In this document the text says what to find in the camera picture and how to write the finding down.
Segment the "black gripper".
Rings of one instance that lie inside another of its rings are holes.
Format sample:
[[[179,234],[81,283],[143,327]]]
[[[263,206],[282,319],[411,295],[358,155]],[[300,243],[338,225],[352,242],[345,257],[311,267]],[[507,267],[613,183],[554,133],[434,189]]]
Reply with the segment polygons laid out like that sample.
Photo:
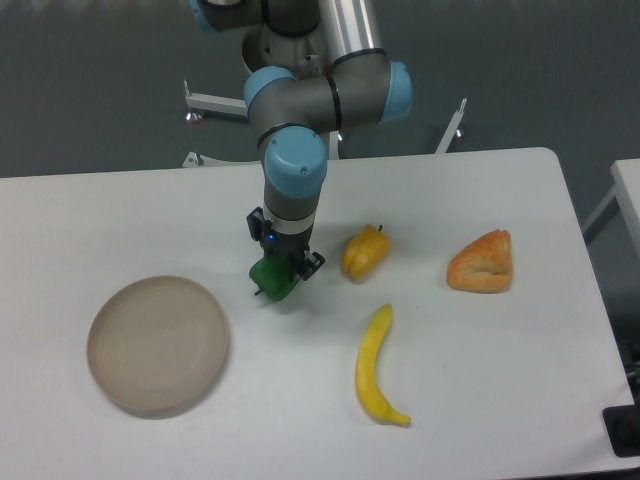
[[[300,220],[285,220],[267,207],[256,207],[247,216],[247,223],[251,238],[262,248],[263,257],[286,255],[293,265],[295,278],[307,281],[324,265],[323,255],[309,251],[312,215]]]

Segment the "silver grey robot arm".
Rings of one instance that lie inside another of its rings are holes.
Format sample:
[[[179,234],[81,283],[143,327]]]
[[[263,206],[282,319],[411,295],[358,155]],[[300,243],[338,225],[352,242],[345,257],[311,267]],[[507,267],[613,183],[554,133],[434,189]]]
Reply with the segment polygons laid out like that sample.
[[[328,167],[323,135],[408,115],[407,67],[388,59],[368,1],[193,1],[203,28],[263,27],[263,65],[243,99],[257,137],[264,200],[247,217],[277,278],[309,279],[325,262],[309,241]]]

